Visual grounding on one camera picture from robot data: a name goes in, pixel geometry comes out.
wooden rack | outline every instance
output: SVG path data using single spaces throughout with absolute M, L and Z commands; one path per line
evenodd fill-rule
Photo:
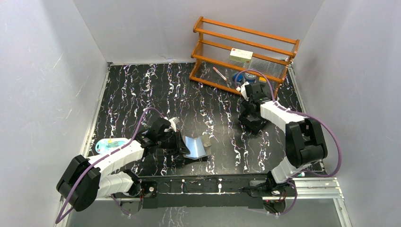
M 299 46 L 299 40 L 288 39 L 284 37 L 280 37 L 277 35 L 271 35 L 264 32 L 259 32 L 255 30 L 251 30 L 244 27 L 239 27 L 235 25 L 230 25 L 210 19 L 205 19 L 203 17 L 199 17 L 196 21 L 193 32 L 199 33 L 198 42 L 191 53 L 191 58 L 196 59 L 195 67 L 190 73 L 190 79 L 195 80 L 197 82 L 201 82 L 203 84 L 207 84 L 213 87 L 217 87 L 235 94 L 240 94 L 233 88 L 226 87 L 214 82 L 210 82 L 205 79 L 201 79 L 195 76 L 198 71 L 201 63 L 203 61 L 217 64 L 223 67 L 227 67 L 236 71 L 242 71 L 245 69 L 257 70 L 262 72 L 267 79 L 270 81 L 275 81 L 277 83 L 274 96 L 277 96 L 278 89 L 280 84 L 282 84 L 285 80 L 288 65 L 291 63 L 292 59 L 295 57 L 296 52 Z M 231 61 L 229 59 L 230 51 L 232 48 L 238 48 L 236 46 L 231 47 L 224 44 L 219 44 L 216 42 L 208 41 L 204 39 L 204 35 L 209 35 L 229 41 L 234 41 L 236 43 L 245 44 L 246 46 L 256 47 L 263 50 L 267 50 L 269 52 L 279 53 L 283 56 L 286 56 L 286 60 L 276 59 L 272 57 L 268 57 L 265 55 L 257 54 L 253 52 L 253 57 L 250 63 L 238 63 L 235 61 Z M 253 38 L 253 40 L 242 39 L 242 37 Z M 263 40 L 277 40 L 280 42 L 285 42 L 293 45 L 291 51 L 282 50 L 276 47 L 268 46 L 265 44 L 261 44 Z M 256 72 L 250 71 L 249 73 L 254 74 L 260 77 Z

orange wooden shoe rack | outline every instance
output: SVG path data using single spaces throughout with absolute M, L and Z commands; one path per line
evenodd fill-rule
M 190 79 L 207 84 L 209 86 L 217 87 L 235 94 L 240 94 L 233 88 L 226 87 L 205 79 L 195 76 L 200 65 L 203 61 L 227 67 L 236 71 L 245 69 L 257 70 L 262 72 L 267 79 L 276 82 L 274 96 L 277 96 L 280 84 L 284 83 L 288 65 L 295 57 L 299 46 L 299 40 L 288 39 L 277 35 L 271 35 L 264 32 L 251 30 L 244 27 L 230 25 L 214 20 L 199 17 L 196 21 L 193 32 L 199 33 L 198 42 L 191 53 L 191 58 L 196 59 L 195 67 L 190 73 Z M 204 39 L 204 36 L 212 37 L 213 40 L 222 40 L 222 43 L 232 43 L 233 46 L 220 44 Z M 268 41 L 275 40 L 278 46 L 283 46 L 282 42 L 292 47 L 291 51 L 283 50 L 277 47 L 265 45 Z M 253 52 L 253 57 L 250 63 L 239 63 L 229 59 L 230 51 L 232 48 L 243 49 Z M 268 57 L 265 54 L 257 54 L 256 52 L 268 52 L 279 54 L 285 60 Z M 249 73 L 260 77 L 259 74 L 250 71 Z

pen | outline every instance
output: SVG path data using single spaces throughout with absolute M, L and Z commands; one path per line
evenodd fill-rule
M 226 78 L 225 76 L 223 76 L 223 74 L 221 74 L 221 72 L 219 72 L 219 71 L 216 69 L 216 67 L 213 67 L 213 69 L 214 69 L 214 71 L 216 71 L 216 73 L 217 73 L 218 75 L 220 75 L 220 76 L 223 78 L 224 81 L 227 81 L 227 78 Z

gray floor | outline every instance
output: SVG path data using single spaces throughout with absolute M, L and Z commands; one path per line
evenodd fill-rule
M 68 227 L 340 227 L 333 200 L 297 200 L 278 218 L 245 207 L 172 207 L 140 210 L 128 219 L 113 201 L 96 201 L 72 212 Z

black marble table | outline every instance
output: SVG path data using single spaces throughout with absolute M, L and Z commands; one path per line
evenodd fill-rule
M 284 133 L 275 125 L 252 135 L 238 121 L 241 98 L 238 95 L 189 80 L 194 63 L 142 64 L 111 66 L 93 144 L 104 138 L 130 138 L 139 117 L 152 106 L 168 118 L 178 117 L 178 128 L 186 136 L 207 134 L 212 155 L 200 160 L 159 151 L 128 164 L 140 176 L 215 175 L 268 172 L 284 157 Z M 218 79 L 211 65 L 203 65 L 204 79 Z M 219 68 L 226 76 L 233 70 Z M 278 93 L 279 102 L 292 110 L 301 110 L 291 78 L 288 75 Z M 158 117 L 151 111 L 143 127 Z

